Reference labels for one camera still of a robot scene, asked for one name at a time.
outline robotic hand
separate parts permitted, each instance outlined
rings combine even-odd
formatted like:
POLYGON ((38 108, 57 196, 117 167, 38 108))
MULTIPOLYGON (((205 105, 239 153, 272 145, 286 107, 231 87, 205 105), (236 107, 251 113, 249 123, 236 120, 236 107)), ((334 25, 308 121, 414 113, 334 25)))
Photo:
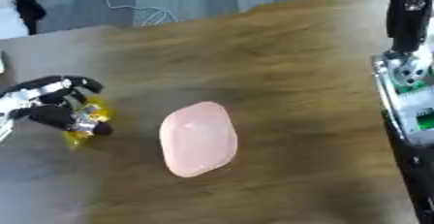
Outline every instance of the robotic hand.
POLYGON ((373 57, 374 77, 395 160, 419 223, 434 223, 432 0, 390 0, 390 50, 373 57))
POLYGON ((29 119, 68 132, 73 145, 93 135, 109 135, 109 115, 98 101, 79 88, 98 94, 103 86, 92 79, 52 76, 15 85, 0 94, 0 142, 11 134, 14 122, 29 119), (80 104, 74 108, 72 99, 80 104))

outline wire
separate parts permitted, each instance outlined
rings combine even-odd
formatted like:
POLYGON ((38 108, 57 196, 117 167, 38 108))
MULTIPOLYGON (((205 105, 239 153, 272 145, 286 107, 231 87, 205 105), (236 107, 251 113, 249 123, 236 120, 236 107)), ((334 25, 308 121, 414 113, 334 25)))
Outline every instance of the wire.
POLYGON ((158 21, 155 21, 152 23, 152 25, 158 25, 161 22, 163 22, 167 17, 171 19, 174 22, 178 22, 178 19, 170 12, 163 10, 159 7, 138 7, 138 6, 132 6, 132 5, 112 5, 110 0, 106 0, 107 6, 112 10, 119 10, 119 9, 131 9, 135 11, 156 11, 156 13, 152 14, 150 17, 148 17, 141 25, 146 26, 150 24, 150 21, 158 16, 163 15, 158 21))

